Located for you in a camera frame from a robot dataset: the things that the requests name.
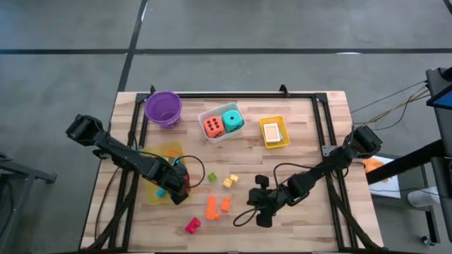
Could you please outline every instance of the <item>wooden tabletop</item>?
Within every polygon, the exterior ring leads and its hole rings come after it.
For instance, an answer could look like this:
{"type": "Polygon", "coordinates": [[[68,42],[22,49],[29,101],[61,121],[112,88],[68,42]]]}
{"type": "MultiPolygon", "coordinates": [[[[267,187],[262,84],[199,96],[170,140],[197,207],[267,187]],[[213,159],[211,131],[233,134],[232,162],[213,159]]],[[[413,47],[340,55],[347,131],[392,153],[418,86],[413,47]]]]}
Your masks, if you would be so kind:
{"type": "MultiPolygon", "coordinates": [[[[350,132],[352,119],[344,92],[327,92],[334,130],[338,143],[350,132]]],[[[112,115],[111,134],[123,143],[127,141],[135,92],[118,93],[112,115]]],[[[137,139],[140,133],[143,109],[138,118],[137,139]]],[[[323,132],[327,135],[322,114],[323,132]]],[[[199,157],[206,166],[206,173],[215,172],[216,182],[207,178],[192,190],[190,196],[180,205],[149,205],[146,199],[145,180],[140,179],[136,200],[129,251],[144,252],[205,252],[205,251],[334,251],[337,250],[333,220],[329,207],[328,193],[324,179],[317,182],[310,196],[294,207],[285,206],[273,217],[273,227],[256,226],[255,219],[242,227],[232,225],[232,220],[252,207],[246,205],[248,191],[256,187],[254,177],[264,174],[270,177],[274,188],[273,167],[281,162],[312,165],[321,161],[319,140],[316,132],[313,108],[310,99],[182,99],[182,120],[173,130],[163,130],[149,123],[146,146],[170,141],[179,141],[185,155],[199,157]],[[246,119],[246,126],[239,135],[210,144],[203,136],[198,115],[229,102],[236,102],[246,119]],[[283,115],[291,144],[286,147],[266,149],[259,119],[283,115]],[[230,174],[239,177],[230,189],[222,182],[230,174]],[[225,197],[232,198],[229,213],[220,213],[219,221],[206,221],[205,211],[209,195],[216,197],[217,205],[225,197]],[[194,235],[185,232],[184,227],[193,217],[201,220],[201,227],[194,235]]],[[[201,177],[197,161],[186,160],[191,183],[201,177]]],[[[109,160],[102,161],[93,193],[88,220],[81,247],[94,241],[94,225],[102,196],[116,167],[109,160]]],[[[278,178],[285,179],[299,168],[280,167],[278,178]]],[[[119,175],[112,184],[100,216],[100,230],[112,217],[119,186],[119,175]]],[[[371,239],[383,245],[376,220],[366,176],[362,166],[352,164],[345,179],[352,213],[371,239]]],[[[348,243],[345,220],[341,218],[345,242],[348,243]]],[[[119,239],[122,239],[122,224],[119,239]]]]}

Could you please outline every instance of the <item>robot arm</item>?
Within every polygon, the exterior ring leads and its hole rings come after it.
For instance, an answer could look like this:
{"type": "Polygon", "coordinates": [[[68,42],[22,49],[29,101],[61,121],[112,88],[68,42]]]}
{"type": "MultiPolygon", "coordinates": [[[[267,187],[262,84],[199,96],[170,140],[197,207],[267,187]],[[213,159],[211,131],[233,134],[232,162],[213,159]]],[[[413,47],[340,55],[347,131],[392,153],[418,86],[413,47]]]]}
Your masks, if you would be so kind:
{"type": "Polygon", "coordinates": [[[294,206],[309,195],[309,191],[325,174],[348,167],[354,158],[369,158],[380,150],[381,140],[367,126],[354,130],[342,146],[335,148],[318,165],[310,170],[294,174],[279,183],[274,190],[267,190],[268,177],[257,175],[256,184],[260,188],[249,191],[248,205],[253,205],[260,213],[256,216],[258,226],[271,227],[272,216],[284,207],[294,206]]]}
{"type": "Polygon", "coordinates": [[[183,164],[171,165],[162,158],[143,156],[140,152],[131,150],[104,131],[99,119],[77,115],[66,134],[83,146],[99,147],[99,150],[93,151],[99,158],[103,159],[103,155],[108,154],[118,167],[123,170],[137,171],[146,180],[164,188],[170,193],[176,205],[189,196],[188,172],[183,164]]]}

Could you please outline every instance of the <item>purple cup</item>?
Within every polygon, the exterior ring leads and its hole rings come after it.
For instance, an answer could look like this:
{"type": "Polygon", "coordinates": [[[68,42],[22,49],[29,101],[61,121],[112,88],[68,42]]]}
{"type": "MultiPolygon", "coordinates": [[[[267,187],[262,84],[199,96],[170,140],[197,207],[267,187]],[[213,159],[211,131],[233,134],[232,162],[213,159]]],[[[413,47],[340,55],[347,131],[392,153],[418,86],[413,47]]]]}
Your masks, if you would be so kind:
{"type": "Polygon", "coordinates": [[[146,117],[166,129],[174,128],[179,123],[181,109],[179,95],[170,91],[156,92],[145,104],[146,117]]]}

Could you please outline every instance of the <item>white plastic container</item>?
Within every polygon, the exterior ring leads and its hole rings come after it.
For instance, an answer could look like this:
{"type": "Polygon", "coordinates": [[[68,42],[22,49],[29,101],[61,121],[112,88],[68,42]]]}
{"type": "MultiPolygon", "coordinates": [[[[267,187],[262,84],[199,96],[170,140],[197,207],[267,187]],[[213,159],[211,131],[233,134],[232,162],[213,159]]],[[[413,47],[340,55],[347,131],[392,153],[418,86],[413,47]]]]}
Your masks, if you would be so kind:
{"type": "Polygon", "coordinates": [[[234,135],[237,135],[237,134],[241,133],[243,131],[243,128],[245,127],[245,124],[246,124],[245,118],[243,117],[243,114],[240,112],[239,106],[237,106],[237,103],[234,103],[234,102],[231,102],[231,103],[228,103],[228,104],[223,105],[221,107],[218,107],[216,109],[212,109],[210,111],[204,112],[204,113],[202,113],[202,114],[200,114],[198,116],[198,120],[199,120],[199,124],[201,125],[201,130],[203,131],[204,136],[212,144],[216,143],[216,142],[220,142],[221,140],[225,140],[226,138],[230,138],[230,137],[232,137],[234,135]],[[240,113],[240,116],[243,119],[243,126],[240,129],[238,129],[236,131],[232,131],[231,133],[226,133],[226,134],[222,135],[221,137],[209,138],[207,136],[206,130],[204,130],[204,125],[203,125],[204,120],[206,120],[206,119],[208,119],[209,117],[212,117],[212,116],[219,116],[219,117],[221,117],[224,113],[226,113],[229,110],[237,110],[240,113]]]}

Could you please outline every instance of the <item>gray floor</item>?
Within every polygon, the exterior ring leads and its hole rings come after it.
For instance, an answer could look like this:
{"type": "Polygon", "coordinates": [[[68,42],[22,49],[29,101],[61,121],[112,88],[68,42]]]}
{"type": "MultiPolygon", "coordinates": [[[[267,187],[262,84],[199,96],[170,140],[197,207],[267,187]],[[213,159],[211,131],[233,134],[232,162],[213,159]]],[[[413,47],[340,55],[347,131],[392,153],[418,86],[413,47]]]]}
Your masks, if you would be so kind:
{"type": "MultiPolygon", "coordinates": [[[[129,46],[141,1],[0,2],[0,49],[94,49],[129,46]]],[[[449,47],[452,15],[441,0],[207,1],[148,3],[138,48],[449,47]]],[[[344,90],[351,109],[425,79],[451,65],[450,54],[297,56],[135,56],[127,91],[344,90]]],[[[64,131],[74,116],[106,123],[125,56],[0,55],[0,151],[58,173],[36,183],[11,253],[55,253],[78,247],[99,161],[64,131]]],[[[357,112],[368,119],[416,90],[357,112]]],[[[378,127],[393,123],[401,112],[378,127]]],[[[409,106],[394,128],[378,133],[382,152],[404,155],[439,138],[432,109],[409,106]]],[[[446,253],[447,241],[425,247],[420,212],[376,206],[385,246],[446,253]]]]}

